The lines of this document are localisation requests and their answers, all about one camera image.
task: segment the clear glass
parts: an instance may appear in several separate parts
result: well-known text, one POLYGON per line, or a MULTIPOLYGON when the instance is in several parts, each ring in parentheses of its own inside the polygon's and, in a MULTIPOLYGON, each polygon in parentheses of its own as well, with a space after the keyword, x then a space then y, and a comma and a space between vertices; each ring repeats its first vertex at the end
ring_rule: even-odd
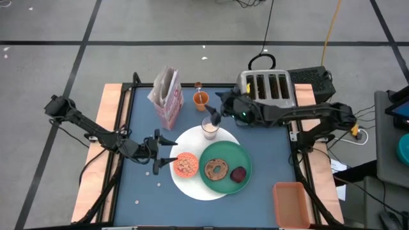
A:
POLYGON ((219 130, 219 126, 214 126, 212 125, 212 121, 210 119, 210 117, 205 117, 202 120, 202 129, 203 129, 203 135, 204 138, 208 139, 208 140, 213 140, 216 135, 217 135, 217 131, 219 130))

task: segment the gray floor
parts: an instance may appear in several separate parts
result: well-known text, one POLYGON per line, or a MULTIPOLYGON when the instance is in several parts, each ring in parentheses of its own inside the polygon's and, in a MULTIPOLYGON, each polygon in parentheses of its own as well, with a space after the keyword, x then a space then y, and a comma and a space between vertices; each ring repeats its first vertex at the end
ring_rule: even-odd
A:
MULTIPOLYGON (((376 0, 397 42, 409 42, 405 0, 376 0)), ((1 41, 81 41, 96 0, 21 0, 0 8, 1 41)), ((323 41, 337 0, 275 0, 270 41, 323 41)), ((102 0, 91 41, 260 41, 264 37, 270 0, 242 9, 222 0, 102 0)), ((344 0, 331 41, 387 42, 369 0, 344 0)), ((43 107, 52 94, 63 93, 77 45, 0 45, 0 229, 13 229, 50 132, 43 107)), ((180 70, 183 82, 234 82, 260 51, 259 45, 87 46, 70 97, 95 118, 103 86, 131 80, 137 71, 152 82, 164 65, 180 70)), ((320 46, 267 46, 277 69, 320 65, 320 46)), ((409 47, 399 47, 409 61, 409 47)), ((270 66, 259 60, 254 68, 270 66)), ((337 89, 332 101, 355 111, 373 105, 375 90, 407 85, 389 46, 329 47, 325 67, 337 89)), ((363 122, 370 127, 374 122, 363 122)), ((82 132, 64 124, 80 137, 82 132)), ((365 146, 340 142, 334 153, 350 166, 375 159, 375 129, 365 146)), ((87 149, 58 132, 25 228, 70 223, 78 176, 87 149)), ((357 222, 363 195, 352 188, 341 203, 344 216, 357 222)))

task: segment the wooden table edge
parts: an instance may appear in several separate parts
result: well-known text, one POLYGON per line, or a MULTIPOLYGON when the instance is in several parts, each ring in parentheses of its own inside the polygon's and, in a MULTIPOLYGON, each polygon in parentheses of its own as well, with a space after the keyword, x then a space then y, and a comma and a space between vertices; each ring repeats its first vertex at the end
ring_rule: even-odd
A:
MULTIPOLYGON (((119 106, 121 87, 122 84, 106 84, 104 87, 104 92, 102 93, 96 122, 108 130, 113 130, 114 128, 116 112, 119 106)), ((295 93, 299 106, 316 104, 313 89, 310 84, 295 84, 295 93)), ((124 101, 125 104, 122 111, 123 115, 121 117, 121 125, 125 123, 125 114, 127 113, 128 109, 127 105, 129 103, 129 96, 130 93, 129 91, 127 91, 124 101)), ((315 127, 319 122, 320 121, 318 119, 305 120, 302 121, 302 126, 304 130, 309 130, 315 127)), ((325 153, 327 152, 327 146, 325 144, 317 143, 314 147, 318 150, 324 151, 325 153)), ((102 151, 102 147, 99 145, 99 143, 90 144, 86 162, 91 160, 100 151, 102 151)), ((95 199, 100 195, 107 165, 107 159, 108 154, 102 155, 97 160, 95 160, 95 162, 93 162, 85 171, 82 183, 78 191, 75 208, 72 215, 72 222, 75 222, 82 218, 89 210, 89 208, 93 205, 95 199)), ((335 182, 332 177, 332 171, 328 161, 328 157, 325 156, 322 152, 313 151, 309 154, 309 161, 317 196, 321 199, 328 211, 330 211, 338 221, 343 223, 343 214, 339 204, 335 182)), ((301 170, 305 175, 305 169, 304 167, 302 167, 302 164, 301 170)), ((314 223, 311 200, 306 193, 305 195, 307 198, 307 207, 310 222, 314 223)), ((111 201, 112 191, 105 201, 105 211, 102 218, 103 221, 108 221, 111 201)))

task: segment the donut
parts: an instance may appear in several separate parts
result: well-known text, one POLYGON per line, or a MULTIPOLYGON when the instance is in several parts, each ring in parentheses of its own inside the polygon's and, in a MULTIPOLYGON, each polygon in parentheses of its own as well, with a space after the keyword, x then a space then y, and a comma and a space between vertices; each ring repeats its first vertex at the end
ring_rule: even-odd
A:
POLYGON ((213 181, 223 179, 228 174, 228 171, 229 166, 222 159, 209 160, 204 167, 204 173, 213 181), (220 167, 218 172, 215 172, 216 167, 220 167))

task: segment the red fruit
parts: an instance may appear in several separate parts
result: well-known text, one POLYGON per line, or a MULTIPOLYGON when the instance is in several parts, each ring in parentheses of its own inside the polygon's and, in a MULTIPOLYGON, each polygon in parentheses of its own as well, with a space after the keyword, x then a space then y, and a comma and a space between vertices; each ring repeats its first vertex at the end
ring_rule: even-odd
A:
POLYGON ((239 166, 231 171, 230 179, 236 183, 241 183, 245 179, 246 171, 242 166, 239 166))

